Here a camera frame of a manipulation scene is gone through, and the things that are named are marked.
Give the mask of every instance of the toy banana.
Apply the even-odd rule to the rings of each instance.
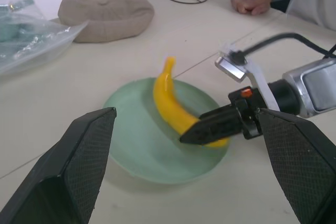
[[[172,79],[172,69],[175,59],[166,59],[163,72],[156,79],[153,89],[153,96],[156,108],[161,117],[178,134],[184,134],[192,125],[199,121],[198,118],[186,112],[179,104],[174,95],[174,83]],[[207,144],[208,147],[224,147],[228,144],[228,138],[220,139],[214,143]]]

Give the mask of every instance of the white table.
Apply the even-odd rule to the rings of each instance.
[[[228,93],[248,83],[238,85],[215,68],[219,45],[234,42],[244,48],[283,31],[299,32],[325,48],[335,43],[335,33],[275,10],[251,17],[234,12],[229,0],[209,0],[202,5],[149,1],[155,18],[140,36],[108,44],[73,44],[58,60],[0,82],[0,177],[5,176],[0,179],[0,208],[36,157],[61,138],[73,119],[101,108],[123,84],[157,76],[168,55],[177,58],[178,79],[226,104]],[[253,57],[272,81],[320,56],[298,42],[283,41]],[[314,121],[329,138],[336,139],[329,118],[335,114]],[[298,223],[272,172],[262,138],[246,141],[234,137],[214,172],[183,186],[151,184],[108,161],[90,223],[206,221]]]

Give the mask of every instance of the clear plastic bag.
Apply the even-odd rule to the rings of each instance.
[[[63,53],[87,24],[47,21],[34,0],[0,0],[0,74],[27,70]]]

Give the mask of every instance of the knit hat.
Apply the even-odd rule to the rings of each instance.
[[[75,42],[108,42],[139,35],[154,16],[147,0],[62,0],[58,17],[75,26],[89,21]]]

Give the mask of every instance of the person's hand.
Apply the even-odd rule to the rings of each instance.
[[[270,9],[271,0],[231,0],[232,7],[239,13],[259,15]]]

